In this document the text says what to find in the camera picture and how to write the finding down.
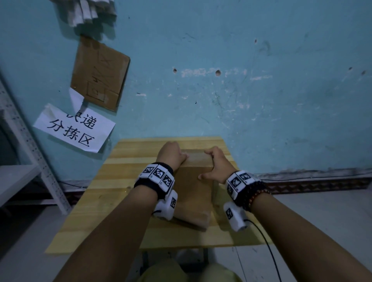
hand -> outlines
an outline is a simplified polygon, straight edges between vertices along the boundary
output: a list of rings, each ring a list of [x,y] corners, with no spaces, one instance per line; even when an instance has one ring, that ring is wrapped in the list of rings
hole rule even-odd
[[[227,160],[224,152],[222,152],[222,150],[217,146],[205,150],[204,153],[212,156],[214,160],[214,168],[211,172],[200,174],[198,177],[199,179],[213,179],[217,180],[221,184],[225,184],[230,175],[238,171],[233,167],[231,162]]]
[[[176,171],[188,157],[188,154],[181,152],[177,142],[166,142],[160,149],[156,161],[166,163]]]

yellow pants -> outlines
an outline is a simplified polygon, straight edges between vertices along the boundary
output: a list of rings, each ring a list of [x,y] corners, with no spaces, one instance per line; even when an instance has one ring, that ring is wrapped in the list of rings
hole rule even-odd
[[[177,281],[187,282],[189,277],[183,272],[179,264],[174,259],[163,260],[147,269],[138,282],[160,282]],[[206,267],[199,279],[200,282],[241,282],[231,270],[217,263]]]

cardboard box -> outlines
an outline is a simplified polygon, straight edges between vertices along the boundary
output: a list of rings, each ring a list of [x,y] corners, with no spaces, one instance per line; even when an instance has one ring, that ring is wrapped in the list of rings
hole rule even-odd
[[[130,58],[81,36],[71,88],[98,106],[116,111]]]

white paper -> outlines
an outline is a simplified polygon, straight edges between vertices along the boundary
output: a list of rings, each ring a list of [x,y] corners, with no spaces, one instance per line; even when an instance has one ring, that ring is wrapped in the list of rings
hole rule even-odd
[[[70,88],[75,115],[47,104],[34,127],[84,151],[97,153],[115,123],[91,109],[81,109],[84,97]]]

cardboard piece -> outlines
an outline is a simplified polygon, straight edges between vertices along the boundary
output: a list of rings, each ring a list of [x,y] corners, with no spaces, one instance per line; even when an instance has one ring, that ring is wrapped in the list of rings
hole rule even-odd
[[[212,212],[212,180],[199,180],[198,175],[213,169],[212,157],[203,150],[189,150],[189,158],[175,173],[174,190],[178,194],[173,217],[204,230]]]
[[[71,88],[98,106],[116,111],[130,58],[81,36]]]

